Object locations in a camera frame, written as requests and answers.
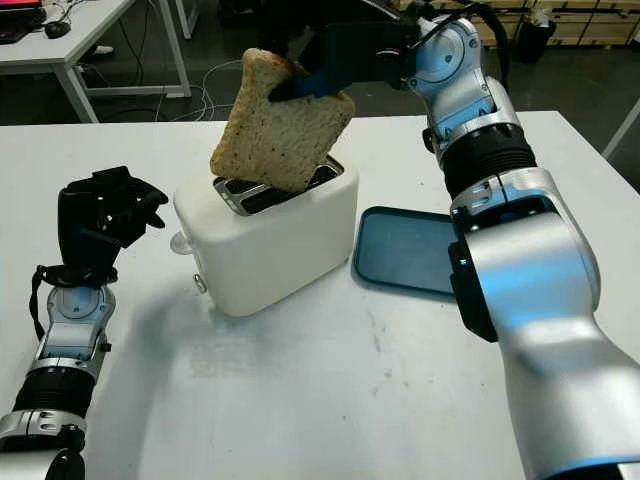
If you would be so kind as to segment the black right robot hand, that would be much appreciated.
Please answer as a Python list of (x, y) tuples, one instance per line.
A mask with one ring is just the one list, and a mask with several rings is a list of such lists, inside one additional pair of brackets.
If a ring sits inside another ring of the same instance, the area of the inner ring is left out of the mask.
[(301, 71), (269, 99), (334, 95), (354, 83), (384, 82), (396, 90), (414, 75), (417, 20), (380, 1), (263, 1), (259, 46), (283, 58), (305, 32), (311, 38), (292, 63)]

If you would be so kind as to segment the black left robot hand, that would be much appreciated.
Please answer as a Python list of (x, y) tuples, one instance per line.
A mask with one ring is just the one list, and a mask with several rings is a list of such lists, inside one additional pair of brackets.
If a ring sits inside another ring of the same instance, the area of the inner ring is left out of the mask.
[(98, 288), (117, 280), (115, 260), (146, 232), (161, 229), (157, 214), (168, 197), (131, 176), (125, 166), (96, 171), (58, 196), (58, 239), (64, 281)]

